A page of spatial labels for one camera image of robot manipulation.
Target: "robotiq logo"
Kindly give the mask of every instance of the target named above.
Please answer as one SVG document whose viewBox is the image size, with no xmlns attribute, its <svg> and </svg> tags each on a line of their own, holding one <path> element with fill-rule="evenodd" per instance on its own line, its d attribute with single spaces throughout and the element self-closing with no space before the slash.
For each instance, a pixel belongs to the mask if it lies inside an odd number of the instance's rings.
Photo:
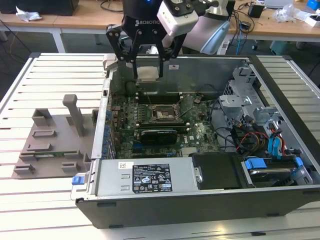
<svg viewBox="0 0 320 240">
<path fill-rule="evenodd" d="M 144 25 L 144 24 L 160 24 L 159 20 L 135 20 L 135 25 L 138 27 L 139 25 Z"/>
</svg>

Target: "warning label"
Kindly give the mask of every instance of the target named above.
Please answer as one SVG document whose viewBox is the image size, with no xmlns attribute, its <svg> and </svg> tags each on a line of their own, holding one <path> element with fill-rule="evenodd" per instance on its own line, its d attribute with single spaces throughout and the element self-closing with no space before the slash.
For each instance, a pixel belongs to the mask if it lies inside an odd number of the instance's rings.
<svg viewBox="0 0 320 240">
<path fill-rule="evenodd" d="M 133 165 L 132 180 L 135 194 L 172 192 L 169 164 Z"/>
</svg>

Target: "floor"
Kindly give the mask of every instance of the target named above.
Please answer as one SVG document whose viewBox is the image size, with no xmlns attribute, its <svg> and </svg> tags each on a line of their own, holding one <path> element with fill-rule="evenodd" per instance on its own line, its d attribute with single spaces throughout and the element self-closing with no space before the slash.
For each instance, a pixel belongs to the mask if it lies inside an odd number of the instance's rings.
<svg viewBox="0 0 320 240">
<path fill-rule="evenodd" d="M 24 42 L 32 52 L 57 53 L 54 39 L 49 33 L 19 32 L 17 36 Z M 4 97 L 7 90 L 23 67 L 23 61 L 29 56 L 28 50 L 18 41 L 12 33 L 8 34 L 8 41 L 1 42 L 0 46 L 0 99 Z M 112 53 L 106 36 L 101 35 L 101 44 L 95 44 L 93 35 L 90 34 L 64 34 L 63 40 L 69 53 Z M 252 50 L 253 40 L 246 41 L 241 54 L 245 55 L 272 55 L 269 46 L 270 41 L 259 41 L 258 49 Z M 234 55 L 237 46 L 231 46 L 227 54 Z M 308 43 L 304 50 L 297 50 L 295 42 L 289 42 L 284 55 L 289 55 L 308 75 L 312 68 L 320 61 L 320 44 Z M 320 84 L 320 65 L 312 72 L 310 78 L 316 85 Z"/>
</svg>

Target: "black cylinder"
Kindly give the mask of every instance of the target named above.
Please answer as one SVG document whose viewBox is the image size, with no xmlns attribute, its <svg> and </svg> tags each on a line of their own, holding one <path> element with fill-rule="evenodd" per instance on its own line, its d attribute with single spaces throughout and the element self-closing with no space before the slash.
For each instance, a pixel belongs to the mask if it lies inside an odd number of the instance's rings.
<svg viewBox="0 0 320 240">
<path fill-rule="evenodd" d="M 137 20 L 157 20 L 162 0 L 122 0 L 123 14 Z"/>
</svg>

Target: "desk leg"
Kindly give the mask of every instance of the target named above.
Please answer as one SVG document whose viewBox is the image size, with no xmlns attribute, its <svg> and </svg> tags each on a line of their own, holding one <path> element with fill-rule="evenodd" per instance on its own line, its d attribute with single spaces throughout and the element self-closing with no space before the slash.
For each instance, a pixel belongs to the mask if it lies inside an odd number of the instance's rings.
<svg viewBox="0 0 320 240">
<path fill-rule="evenodd" d="M 94 35 L 94 40 L 95 40 L 95 44 L 97 44 L 97 45 L 101 44 L 99 34 L 95 34 L 95 35 Z"/>
<path fill-rule="evenodd" d="M 56 48 L 58 49 L 58 52 L 60 54 L 66 53 L 64 42 L 62 41 L 62 38 L 61 38 L 62 33 L 60 28 L 53 29 L 51 33 L 53 35 L 54 42 L 55 42 Z"/>
<path fill-rule="evenodd" d="M 7 35 L 5 31 L 0 31 L 0 40 L 3 42 L 8 41 Z"/>
</svg>

